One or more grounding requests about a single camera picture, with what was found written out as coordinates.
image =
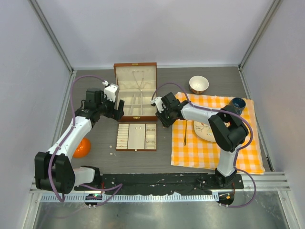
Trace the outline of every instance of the gray wall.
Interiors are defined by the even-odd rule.
[[[1,228],[21,228],[34,157],[51,145],[68,78],[28,1],[0,1]]]
[[[305,216],[305,1],[285,0],[244,68],[276,170]]]
[[[272,0],[38,0],[73,67],[240,63]]]

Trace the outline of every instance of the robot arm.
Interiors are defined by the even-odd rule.
[[[88,89],[84,107],[75,111],[75,125],[73,119],[67,130],[60,139],[47,151],[39,152],[35,156],[35,179],[36,187],[52,191],[48,176],[48,165],[51,155],[59,146],[60,142],[66,138],[71,127],[74,127],[70,135],[65,139],[64,144],[56,153],[53,163],[55,169],[52,169],[52,179],[59,193],[68,194],[75,186],[80,184],[99,185],[100,172],[95,167],[80,167],[73,169],[71,166],[72,156],[85,135],[90,132],[95,123],[99,121],[100,116],[113,118],[119,121],[124,115],[124,101],[120,100],[118,109],[114,108],[116,101],[116,92],[118,86],[115,84],[104,84],[104,91],[101,89]]]
[[[208,107],[193,107],[187,101],[180,102],[173,93],[151,100],[151,105],[157,107],[156,116],[163,126],[171,126],[177,119],[194,120],[211,127],[216,143],[221,148],[218,167],[215,170],[217,182],[225,187],[231,184],[236,174],[234,158],[236,148],[245,141],[248,129],[243,122],[232,115],[211,111]],[[221,110],[235,113],[231,106]]]

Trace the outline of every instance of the orange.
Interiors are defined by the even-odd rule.
[[[77,149],[75,150],[73,157],[74,158],[82,158],[86,156],[91,149],[91,143],[87,138],[83,138],[81,143],[78,145]]]

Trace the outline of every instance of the gingham cloth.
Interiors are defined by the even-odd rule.
[[[229,104],[233,97],[219,97],[208,95],[188,94],[194,104],[213,108],[224,107]],[[178,92],[176,98],[184,101],[185,95]],[[253,129],[254,137],[252,143],[239,152],[236,166],[253,174],[263,174],[264,167],[257,133],[254,103],[245,99],[246,107],[242,117],[249,122]],[[185,133],[185,121],[177,120],[173,124],[172,134],[172,163],[173,166],[215,169],[219,162],[220,147],[216,142],[208,142],[198,137],[194,131],[193,121],[187,122],[187,141],[183,145]],[[245,143],[249,141],[250,135],[246,137]]]

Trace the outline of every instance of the dark blue mug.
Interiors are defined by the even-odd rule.
[[[234,108],[238,115],[241,115],[244,108],[246,107],[246,102],[241,98],[234,98],[230,101],[229,105]]]

